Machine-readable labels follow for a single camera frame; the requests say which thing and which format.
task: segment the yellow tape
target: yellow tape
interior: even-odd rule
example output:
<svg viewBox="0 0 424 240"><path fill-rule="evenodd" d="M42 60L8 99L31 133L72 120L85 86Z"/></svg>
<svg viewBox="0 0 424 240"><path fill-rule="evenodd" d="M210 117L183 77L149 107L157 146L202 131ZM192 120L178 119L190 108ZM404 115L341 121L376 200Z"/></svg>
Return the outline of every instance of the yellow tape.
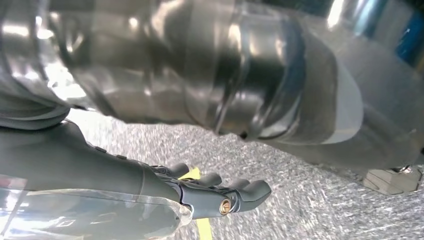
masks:
<svg viewBox="0 0 424 240"><path fill-rule="evenodd" d="M189 173L180 177L180 179L200 179L200 170L196 167L190 170ZM212 240L212 229L209 223L209 218L197 219L197 229L199 232L200 240Z"/></svg>

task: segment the yellow line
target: yellow line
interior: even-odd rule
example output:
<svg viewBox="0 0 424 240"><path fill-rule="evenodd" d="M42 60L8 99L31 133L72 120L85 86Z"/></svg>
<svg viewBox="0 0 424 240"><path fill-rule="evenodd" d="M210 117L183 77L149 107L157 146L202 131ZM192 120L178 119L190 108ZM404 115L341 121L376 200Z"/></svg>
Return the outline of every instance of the yellow line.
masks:
<svg viewBox="0 0 424 240"><path fill-rule="evenodd" d="M189 173L180 177L180 179L200 179L200 170L196 167L190 170ZM209 223L209 218L197 219L196 220L197 229L199 232L200 240L212 240L212 230L211 224Z"/></svg>

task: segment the clear plastic sheet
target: clear plastic sheet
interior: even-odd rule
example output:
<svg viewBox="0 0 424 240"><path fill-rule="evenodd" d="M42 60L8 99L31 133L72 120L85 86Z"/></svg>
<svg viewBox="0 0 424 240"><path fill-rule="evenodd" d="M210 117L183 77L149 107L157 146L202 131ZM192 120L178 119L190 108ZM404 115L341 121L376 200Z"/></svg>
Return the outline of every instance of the clear plastic sheet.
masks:
<svg viewBox="0 0 424 240"><path fill-rule="evenodd" d="M190 210L162 197L24 185L0 175L1 240L159 240L192 219Z"/></svg>

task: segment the brass rivet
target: brass rivet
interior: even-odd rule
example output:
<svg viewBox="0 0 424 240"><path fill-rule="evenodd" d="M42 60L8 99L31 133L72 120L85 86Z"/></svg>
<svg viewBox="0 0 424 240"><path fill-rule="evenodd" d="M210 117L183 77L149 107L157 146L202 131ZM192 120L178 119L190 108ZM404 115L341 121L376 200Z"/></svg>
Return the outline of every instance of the brass rivet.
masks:
<svg viewBox="0 0 424 240"><path fill-rule="evenodd" d="M231 202L228 199L224 199L221 202L221 205L219 206L219 212L222 215L227 215L231 210Z"/></svg>

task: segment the gray carpet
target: gray carpet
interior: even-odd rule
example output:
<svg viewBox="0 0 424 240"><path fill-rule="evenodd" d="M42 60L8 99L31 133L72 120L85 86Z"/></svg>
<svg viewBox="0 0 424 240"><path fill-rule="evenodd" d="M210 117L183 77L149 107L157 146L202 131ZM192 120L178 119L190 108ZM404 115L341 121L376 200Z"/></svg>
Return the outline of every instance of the gray carpet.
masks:
<svg viewBox="0 0 424 240"><path fill-rule="evenodd" d="M214 240L422 240L424 190L384 196L292 155L235 136L217 137L193 126L124 124L92 112L73 111L93 145L151 165L179 162L202 174L264 179L271 197L256 210L210 220ZM198 240L197 228L176 240Z"/></svg>

